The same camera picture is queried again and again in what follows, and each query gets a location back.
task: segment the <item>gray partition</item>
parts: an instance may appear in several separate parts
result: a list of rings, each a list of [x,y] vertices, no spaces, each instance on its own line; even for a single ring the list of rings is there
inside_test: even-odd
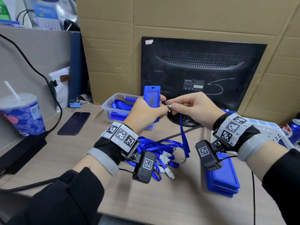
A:
[[[50,72],[70,65],[68,31],[0,27],[0,34],[14,41],[37,71],[48,79]],[[0,97],[10,94],[4,81],[8,81],[17,93],[35,94],[44,120],[56,113],[45,80],[28,66],[10,42],[0,37]],[[0,115],[0,150],[18,137],[18,132]]]

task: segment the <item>power adapter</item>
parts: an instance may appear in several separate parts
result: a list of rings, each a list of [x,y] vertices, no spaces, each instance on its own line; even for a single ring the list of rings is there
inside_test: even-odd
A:
[[[16,174],[28,163],[46,144],[48,131],[39,135],[29,135],[11,150],[0,157],[0,171],[3,174]]]

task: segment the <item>straw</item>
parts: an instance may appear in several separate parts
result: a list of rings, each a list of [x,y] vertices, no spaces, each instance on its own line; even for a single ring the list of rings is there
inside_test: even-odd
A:
[[[19,100],[21,101],[21,98],[18,96],[18,94],[15,92],[15,90],[13,89],[13,87],[7,82],[4,82],[6,84],[6,86],[9,88],[9,90],[12,92],[12,94]]]

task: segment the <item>hand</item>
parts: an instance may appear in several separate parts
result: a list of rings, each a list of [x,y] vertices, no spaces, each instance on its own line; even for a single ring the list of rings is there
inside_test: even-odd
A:
[[[160,95],[160,100],[165,101],[166,97]],[[158,117],[162,119],[167,113],[167,106],[160,104],[160,107],[152,108],[142,96],[136,100],[123,124],[128,125],[137,135],[140,135],[144,128],[151,125]]]
[[[209,130],[213,130],[216,120],[225,112],[218,108],[203,92],[190,93],[166,101],[172,104],[172,114],[190,116]]]

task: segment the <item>monitor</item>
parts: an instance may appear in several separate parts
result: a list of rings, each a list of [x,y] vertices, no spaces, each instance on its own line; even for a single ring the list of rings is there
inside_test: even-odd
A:
[[[141,95],[160,86],[167,99],[202,91],[219,108],[237,111],[266,44],[142,37]],[[179,124],[179,115],[168,114]],[[199,125],[188,116],[183,125]]]

